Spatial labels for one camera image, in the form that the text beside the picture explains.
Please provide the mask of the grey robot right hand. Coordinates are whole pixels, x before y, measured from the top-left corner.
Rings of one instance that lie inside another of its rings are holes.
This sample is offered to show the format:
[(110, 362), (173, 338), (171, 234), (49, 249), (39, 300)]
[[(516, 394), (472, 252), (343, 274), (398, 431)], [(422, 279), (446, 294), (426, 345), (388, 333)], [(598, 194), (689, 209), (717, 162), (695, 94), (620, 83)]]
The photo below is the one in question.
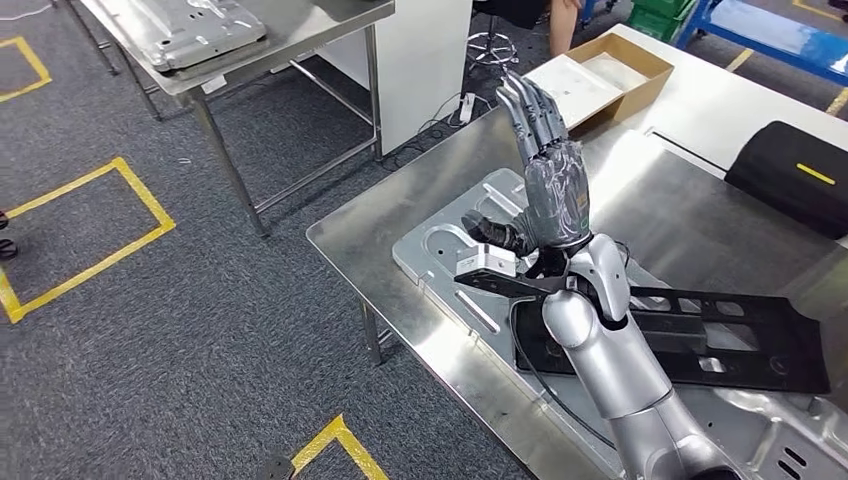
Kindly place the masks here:
[(539, 248), (566, 249), (591, 237), (589, 182), (581, 145), (572, 140), (553, 97), (507, 70), (496, 89), (509, 113), (528, 206), (508, 223), (470, 210), (462, 225), (475, 241), (525, 257)]

